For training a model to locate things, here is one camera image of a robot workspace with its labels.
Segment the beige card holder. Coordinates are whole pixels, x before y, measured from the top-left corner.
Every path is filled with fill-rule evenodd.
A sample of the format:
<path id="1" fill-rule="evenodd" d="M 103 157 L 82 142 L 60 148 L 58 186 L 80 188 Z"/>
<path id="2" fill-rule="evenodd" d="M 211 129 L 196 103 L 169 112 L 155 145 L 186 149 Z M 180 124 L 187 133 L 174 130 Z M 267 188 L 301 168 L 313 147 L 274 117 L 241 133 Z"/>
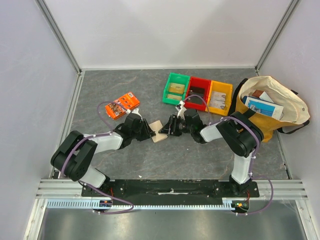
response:
<path id="1" fill-rule="evenodd" d="M 153 123 L 150 123 L 149 126 L 150 126 L 151 130 L 153 132 L 155 132 L 155 136 L 153 136 L 151 138 L 154 143 L 158 143 L 158 142 L 163 141 L 163 140 L 168 138 L 167 134 L 159 133 L 159 131 L 163 127 L 163 125 L 162 125 L 160 120 L 157 120 L 157 121 L 155 121 Z"/>

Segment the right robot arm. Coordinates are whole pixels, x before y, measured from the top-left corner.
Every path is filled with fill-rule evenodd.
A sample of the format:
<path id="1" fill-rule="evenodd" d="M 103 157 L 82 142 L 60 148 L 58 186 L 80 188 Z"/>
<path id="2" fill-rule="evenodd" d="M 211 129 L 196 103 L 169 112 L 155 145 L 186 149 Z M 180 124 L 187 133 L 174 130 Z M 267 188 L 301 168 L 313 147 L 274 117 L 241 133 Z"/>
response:
<path id="1" fill-rule="evenodd" d="M 250 121 L 254 114 L 251 109 L 244 113 L 236 111 L 219 122 L 206 125 L 196 109 L 180 110 L 169 117 L 158 133 L 177 137 L 183 133 L 190 134 L 200 144 L 224 139 L 234 153 L 229 191 L 233 196 L 240 197 L 251 184 L 252 159 L 264 139 L 263 132 Z"/>

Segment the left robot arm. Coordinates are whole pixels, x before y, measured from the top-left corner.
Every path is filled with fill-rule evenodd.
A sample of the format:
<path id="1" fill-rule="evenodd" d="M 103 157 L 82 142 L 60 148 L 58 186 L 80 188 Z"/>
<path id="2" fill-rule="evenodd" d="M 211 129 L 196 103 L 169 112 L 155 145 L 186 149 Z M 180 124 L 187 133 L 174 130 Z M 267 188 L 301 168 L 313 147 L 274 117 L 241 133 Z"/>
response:
<path id="1" fill-rule="evenodd" d="M 103 197 L 110 192 L 110 178 L 91 165 L 94 155 L 120 150 L 132 140 L 141 142 L 155 135 L 146 119 L 137 113 L 129 113 L 123 123 L 109 132 L 82 134 L 71 131 L 51 157 L 50 164 L 72 181 L 91 185 L 92 190 Z"/>

